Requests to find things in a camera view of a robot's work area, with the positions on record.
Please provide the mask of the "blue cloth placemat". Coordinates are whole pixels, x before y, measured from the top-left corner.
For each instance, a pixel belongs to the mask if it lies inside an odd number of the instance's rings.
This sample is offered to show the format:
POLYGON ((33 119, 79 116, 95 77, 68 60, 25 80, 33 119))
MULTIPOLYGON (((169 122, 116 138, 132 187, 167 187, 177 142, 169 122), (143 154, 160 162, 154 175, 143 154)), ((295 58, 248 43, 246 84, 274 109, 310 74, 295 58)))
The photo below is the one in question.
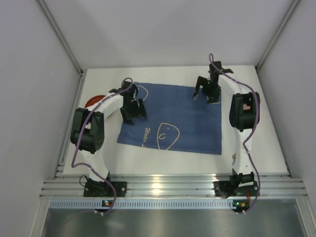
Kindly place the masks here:
POLYGON ((189 86, 136 83, 147 118, 123 123, 120 144, 158 150, 209 155, 222 153, 221 101, 209 104, 207 96, 193 98, 189 86))

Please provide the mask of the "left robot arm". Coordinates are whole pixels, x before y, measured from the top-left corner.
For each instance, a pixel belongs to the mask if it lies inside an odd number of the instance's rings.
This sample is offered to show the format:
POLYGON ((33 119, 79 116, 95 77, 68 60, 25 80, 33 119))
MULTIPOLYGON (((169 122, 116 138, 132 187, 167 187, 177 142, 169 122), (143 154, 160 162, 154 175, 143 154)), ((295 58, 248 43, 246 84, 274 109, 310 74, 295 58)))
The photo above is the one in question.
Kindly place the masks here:
POLYGON ((133 125, 135 118, 147 118, 143 100, 137 95, 137 86, 124 81, 120 88, 110 90, 107 95, 94 96, 83 108, 75 110, 70 141, 76 149, 71 166, 88 167, 89 181, 104 183, 110 178, 100 151, 105 141, 105 120, 117 110, 128 125, 133 125))

